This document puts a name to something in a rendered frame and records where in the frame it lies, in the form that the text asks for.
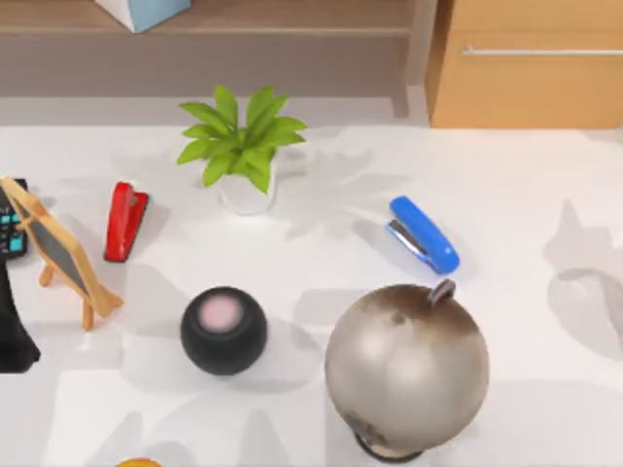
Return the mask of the wooden framed blackboard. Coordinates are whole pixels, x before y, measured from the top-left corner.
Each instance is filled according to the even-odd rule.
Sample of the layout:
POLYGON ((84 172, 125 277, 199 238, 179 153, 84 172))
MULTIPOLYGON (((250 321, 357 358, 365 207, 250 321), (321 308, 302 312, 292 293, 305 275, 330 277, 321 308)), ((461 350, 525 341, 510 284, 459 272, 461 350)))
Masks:
POLYGON ((10 205, 19 215, 18 228, 27 233, 44 262, 39 284, 48 287, 57 276, 82 299, 82 328, 90 331, 97 316, 106 318, 124 301, 96 277, 80 241, 49 213, 43 203, 10 176, 0 179, 10 205))

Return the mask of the grey brown globe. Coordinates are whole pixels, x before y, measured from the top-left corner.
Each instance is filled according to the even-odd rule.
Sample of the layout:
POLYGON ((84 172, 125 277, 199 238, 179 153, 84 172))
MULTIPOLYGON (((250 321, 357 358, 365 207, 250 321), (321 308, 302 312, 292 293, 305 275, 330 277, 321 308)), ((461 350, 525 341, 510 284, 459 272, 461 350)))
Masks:
POLYGON ((456 283, 395 284, 357 299, 325 353, 328 396, 370 456, 404 463, 456 437, 490 383, 490 355, 456 283))

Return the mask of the black round speaker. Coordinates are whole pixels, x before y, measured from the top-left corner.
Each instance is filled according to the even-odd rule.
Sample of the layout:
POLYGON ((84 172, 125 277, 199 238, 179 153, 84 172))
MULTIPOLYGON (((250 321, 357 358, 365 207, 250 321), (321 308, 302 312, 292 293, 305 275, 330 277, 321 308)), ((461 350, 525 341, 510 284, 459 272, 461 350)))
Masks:
POLYGON ((261 356, 268 340, 268 320, 247 292, 231 286, 213 287, 187 305, 180 340, 199 369, 229 377, 247 370, 261 356))

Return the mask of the wooden drawer front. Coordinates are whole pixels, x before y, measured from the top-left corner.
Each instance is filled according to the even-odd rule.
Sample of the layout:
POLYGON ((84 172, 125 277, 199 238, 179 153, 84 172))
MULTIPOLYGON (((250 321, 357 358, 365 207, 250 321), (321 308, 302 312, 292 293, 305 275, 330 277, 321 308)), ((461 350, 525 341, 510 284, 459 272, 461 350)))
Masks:
POLYGON ((623 57, 472 56, 477 49, 623 50, 623 32, 454 32, 426 73, 429 122, 446 128, 623 126, 623 57))

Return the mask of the light blue white box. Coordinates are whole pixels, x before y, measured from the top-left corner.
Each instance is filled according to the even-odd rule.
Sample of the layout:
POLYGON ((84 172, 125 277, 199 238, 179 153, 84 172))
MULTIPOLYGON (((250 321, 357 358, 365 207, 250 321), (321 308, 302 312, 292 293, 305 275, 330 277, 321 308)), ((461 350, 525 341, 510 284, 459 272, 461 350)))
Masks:
POLYGON ((143 33, 188 10, 192 0, 93 0, 133 34, 143 33))

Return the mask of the wooden cupboard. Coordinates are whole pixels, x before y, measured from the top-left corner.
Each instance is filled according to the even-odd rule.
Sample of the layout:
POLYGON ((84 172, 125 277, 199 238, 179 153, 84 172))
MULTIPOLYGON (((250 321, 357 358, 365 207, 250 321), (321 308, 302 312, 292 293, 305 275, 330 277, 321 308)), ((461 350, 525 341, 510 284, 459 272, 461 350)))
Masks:
POLYGON ((623 0, 437 0, 424 90, 433 127, 623 126, 623 0))

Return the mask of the red stapler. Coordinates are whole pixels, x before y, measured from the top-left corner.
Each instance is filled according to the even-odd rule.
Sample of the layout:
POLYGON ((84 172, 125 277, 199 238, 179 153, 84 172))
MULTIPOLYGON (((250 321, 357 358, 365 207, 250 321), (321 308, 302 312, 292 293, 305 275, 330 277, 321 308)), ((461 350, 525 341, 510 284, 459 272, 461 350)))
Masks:
POLYGON ((138 235, 150 197, 129 182, 118 182, 112 192, 103 258, 124 263, 138 235))

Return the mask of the black calculator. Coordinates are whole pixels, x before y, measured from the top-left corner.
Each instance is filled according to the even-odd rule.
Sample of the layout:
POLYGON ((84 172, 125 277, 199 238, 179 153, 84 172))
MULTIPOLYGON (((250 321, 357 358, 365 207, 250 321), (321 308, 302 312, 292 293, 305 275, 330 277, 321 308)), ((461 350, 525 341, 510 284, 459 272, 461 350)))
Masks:
POLYGON ((27 253, 28 237, 18 229, 19 222, 19 214, 0 186, 0 260, 18 259, 27 253))

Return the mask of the green plant in white pot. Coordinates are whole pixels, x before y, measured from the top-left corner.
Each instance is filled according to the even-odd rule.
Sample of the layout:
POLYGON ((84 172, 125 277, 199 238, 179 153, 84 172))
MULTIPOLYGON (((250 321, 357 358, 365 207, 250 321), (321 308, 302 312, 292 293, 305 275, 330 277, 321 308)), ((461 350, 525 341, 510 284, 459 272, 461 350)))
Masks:
POLYGON ((193 100, 178 107, 196 119, 183 131, 189 139, 178 165, 202 162, 201 183, 215 186, 223 204, 241 216, 266 212, 275 197, 275 160, 282 148, 304 143, 302 120, 283 116, 290 96, 264 86, 249 97, 244 114, 228 88, 218 85, 212 105, 193 100))

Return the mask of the wooden open shelf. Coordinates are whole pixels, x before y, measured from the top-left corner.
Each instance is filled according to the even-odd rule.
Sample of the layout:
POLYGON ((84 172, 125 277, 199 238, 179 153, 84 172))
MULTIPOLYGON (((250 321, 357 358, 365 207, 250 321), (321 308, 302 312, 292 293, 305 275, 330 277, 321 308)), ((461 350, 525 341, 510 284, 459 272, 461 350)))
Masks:
POLYGON ((436 0, 193 0, 134 34, 93 0, 0 0, 0 126, 181 125, 272 85, 315 125, 422 121, 436 0))

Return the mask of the blue stapler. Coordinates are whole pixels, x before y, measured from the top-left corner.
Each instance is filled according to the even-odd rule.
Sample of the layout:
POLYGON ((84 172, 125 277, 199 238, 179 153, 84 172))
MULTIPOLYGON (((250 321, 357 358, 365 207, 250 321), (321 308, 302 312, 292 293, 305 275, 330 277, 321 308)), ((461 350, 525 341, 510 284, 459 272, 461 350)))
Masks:
POLYGON ((458 268, 459 256, 455 247, 409 198, 394 198, 389 208, 393 219, 386 228, 421 262, 439 275, 448 275, 458 268))

